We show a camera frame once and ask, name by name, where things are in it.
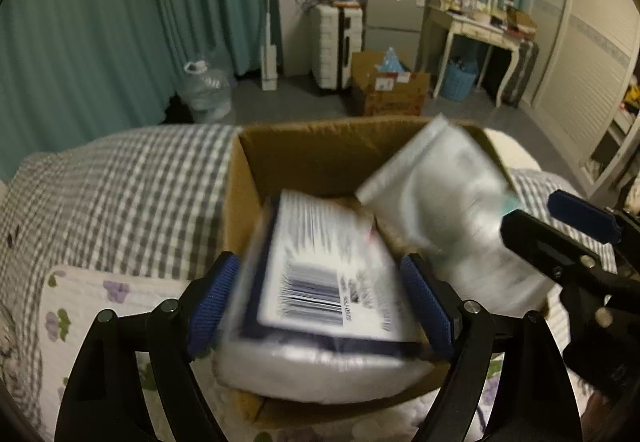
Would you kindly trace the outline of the white suitcase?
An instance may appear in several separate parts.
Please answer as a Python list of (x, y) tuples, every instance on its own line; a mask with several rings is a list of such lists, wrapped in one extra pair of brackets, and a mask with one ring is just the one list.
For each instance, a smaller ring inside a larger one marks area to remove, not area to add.
[(352, 82), (352, 55), (362, 50), (362, 22), (361, 8), (311, 9), (311, 71), (321, 90), (345, 90)]

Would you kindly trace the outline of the grey mini fridge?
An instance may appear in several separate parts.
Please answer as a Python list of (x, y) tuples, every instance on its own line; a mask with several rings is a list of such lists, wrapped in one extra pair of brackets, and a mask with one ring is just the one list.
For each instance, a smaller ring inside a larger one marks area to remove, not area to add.
[(393, 48), (404, 64), (416, 68), (427, 0), (365, 0), (363, 50)]

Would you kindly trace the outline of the cardboard box on floor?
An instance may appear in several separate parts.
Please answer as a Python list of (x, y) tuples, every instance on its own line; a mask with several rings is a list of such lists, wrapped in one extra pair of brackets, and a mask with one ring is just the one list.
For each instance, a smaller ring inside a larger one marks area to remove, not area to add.
[(364, 50), (352, 55), (350, 112), (360, 117), (421, 116), (431, 87), (427, 72), (382, 72), (384, 53)]

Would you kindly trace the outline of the white flat mop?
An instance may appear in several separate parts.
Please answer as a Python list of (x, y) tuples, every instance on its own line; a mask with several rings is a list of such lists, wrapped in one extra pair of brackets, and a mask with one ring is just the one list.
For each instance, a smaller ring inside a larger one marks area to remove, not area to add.
[(260, 49), (262, 90), (272, 92), (278, 87), (277, 46), (272, 42), (270, 1), (265, 0), (264, 42)]

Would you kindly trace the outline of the clear water jug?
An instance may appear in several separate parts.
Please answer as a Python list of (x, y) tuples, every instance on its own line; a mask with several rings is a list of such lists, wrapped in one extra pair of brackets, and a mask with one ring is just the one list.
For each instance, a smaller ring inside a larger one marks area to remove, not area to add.
[(195, 123), (224, 119), (232, 109), (231, 85), (224, 70), (206, 60), (187, 62), (177, 93), (189, 108)]

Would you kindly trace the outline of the white plastic pouch pack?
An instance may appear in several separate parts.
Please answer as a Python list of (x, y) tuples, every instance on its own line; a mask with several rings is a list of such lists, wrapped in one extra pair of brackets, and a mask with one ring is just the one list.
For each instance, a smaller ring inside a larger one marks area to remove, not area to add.
[(502, 241), (518, 197), (460, 125), (438, 116), (356, 191), (380, 224), (424, 253), (437, 278), (491, 313), (541, 310), (551, 280)]

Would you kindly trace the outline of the grey checked bed sheet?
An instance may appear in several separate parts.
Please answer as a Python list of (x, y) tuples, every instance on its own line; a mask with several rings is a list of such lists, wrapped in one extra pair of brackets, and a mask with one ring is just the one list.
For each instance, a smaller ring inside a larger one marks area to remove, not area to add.
[(245, 128), (144, 128), (21, 163), (1, 200), (1, 312), (13, 337), (2, 372), (40, 436), (47, 272), (62, 264), (157, 279), (203, 275), (224, 250), (231, 142)]

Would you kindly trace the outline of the large teal curtain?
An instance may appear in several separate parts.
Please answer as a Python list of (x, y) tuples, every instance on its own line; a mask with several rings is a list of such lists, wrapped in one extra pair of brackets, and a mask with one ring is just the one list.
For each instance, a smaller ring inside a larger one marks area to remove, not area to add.
[(1, 176), (23, 159), (157, 124), (184, 66), (255, 70), (265, 0), (2, 0)]

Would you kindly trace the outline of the white floral quilt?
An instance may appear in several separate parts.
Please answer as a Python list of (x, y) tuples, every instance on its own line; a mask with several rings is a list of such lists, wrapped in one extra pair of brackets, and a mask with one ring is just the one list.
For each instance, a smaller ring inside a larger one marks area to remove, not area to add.
[[(91, 367), (89, 396), (104, 396), (103, 384), (115, 391), (107, 412), (100, 415), (82, 440), (99, 441), (114, 427), (110, 414), (124, 406), (128, 378), (117, 368), (117, 351), (127, 350), (136, 361), (137, 381), (154, 436), (161, 441), (174, 437), (163, 411), (149, 354), (144, 345), (145, 318), (160, 303), (176, 300), (186, 281), (94, 272), (70, 265), (52, 266), (43, 280), (39, 301), (38, 338), (41, 356), (38, 405), (44, 440), (56, 435), (58, 416), (72, 370), (90, 329), (100, 324), (116, 348)], [(231, 389), (213, 374), (213, 358), (205, 356), (192, 368), (208, 405), (231, 441), (409, 441), (432, 408), (435, 392), (421, 393), (396, 406), (357, 417), (300, 427), (259, 428), (244, 419), (233, 402)]]

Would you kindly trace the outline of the dark striped suitcase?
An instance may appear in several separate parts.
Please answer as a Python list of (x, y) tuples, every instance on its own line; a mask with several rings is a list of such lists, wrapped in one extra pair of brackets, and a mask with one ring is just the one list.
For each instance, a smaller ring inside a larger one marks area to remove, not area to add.
[(508, 83), (502, 92), (501, 102), (511, 107), (518, 107), (523, 98), (526, 86), (534, 70), (539, 54), (539, 45), (534, 41), (523, 40), (518, 52), (518, 64), (509, 76)]

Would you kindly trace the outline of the white dressing table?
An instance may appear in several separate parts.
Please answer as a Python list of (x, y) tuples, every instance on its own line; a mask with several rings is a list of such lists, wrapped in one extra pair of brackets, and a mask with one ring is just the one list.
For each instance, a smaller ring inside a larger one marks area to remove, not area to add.
[(496, 28), (491, 24), (481, 24), (469, 17), (456, 15), (452, 12), (445, 12), (444, 10), (434, 7), (430, 8), (427, 21), (430, 23), (430, 27), (437, 26), (446, 31), (444, 53), (442, 53), (437, 82), (433, 92), (434, 98), (438, 98), (440, 89), (442, 88), (442, 82), (444, 82), (445, 71), (452, 49), (452, 44), (454, 44), (454, 38), (457, 35), (464, 36), (465, 38), (472, 38), (472, 40), (489, 45), (488, 56), (483, 64), (478, 82), (482, 82), (484, 80), (485, 72), (488, 67), (488, 60), (494, 47), (501, 48), (501, 50), (508, 50), (511, 53), (509, 67), (506, 69), (506, 73), (502, 77), (496, 94), (496, 107), (499, 108), (502, 105), (502, 95), (506, 89), (506, 84), (510, 81), (511, 76), (513, 76), (516, 66), (518, 65), (518, 61), (520, 60), (521, 40), (519, 38), (515, 38), (515, 36), (507, 34), (506, 30)]

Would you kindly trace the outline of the white pack with barcode label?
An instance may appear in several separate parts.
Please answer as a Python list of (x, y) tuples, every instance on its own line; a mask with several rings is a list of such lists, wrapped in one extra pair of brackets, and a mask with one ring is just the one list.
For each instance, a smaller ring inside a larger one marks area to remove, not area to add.
[(298, 191), (265, 206), (216, 347), (227, 387), (302, 403), (386, 399), (433, 370), (373, 222)]

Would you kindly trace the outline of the open cardboard box on bed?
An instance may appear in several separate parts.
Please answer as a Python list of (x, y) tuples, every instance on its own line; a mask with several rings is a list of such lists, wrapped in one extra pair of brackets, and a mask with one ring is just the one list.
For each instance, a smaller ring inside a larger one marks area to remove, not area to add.
[[(419, 117), (376, 117), (252, 125), (231, 142), (222, 247), (248, 258), (250, 235), (262, 206), (283, 189), (329, 199), (348, 199), (357, 187), (427, 124)], [(337, 422), (384, 410), (442, 384), (441, 362), (408, 390), (389, 399), (345, 405), (299, 403), (232, 391), (233, 406), (259, 429)]]

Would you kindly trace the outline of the white louvered wardrobe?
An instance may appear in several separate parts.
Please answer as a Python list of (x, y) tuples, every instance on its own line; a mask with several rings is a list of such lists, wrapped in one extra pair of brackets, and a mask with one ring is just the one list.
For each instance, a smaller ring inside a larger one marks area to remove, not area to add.
[(535, 121), (585, 186), (606, 163), (608, 137), (639, 53), (633, 0), (532, 0), (539, 54), (524, 99)]

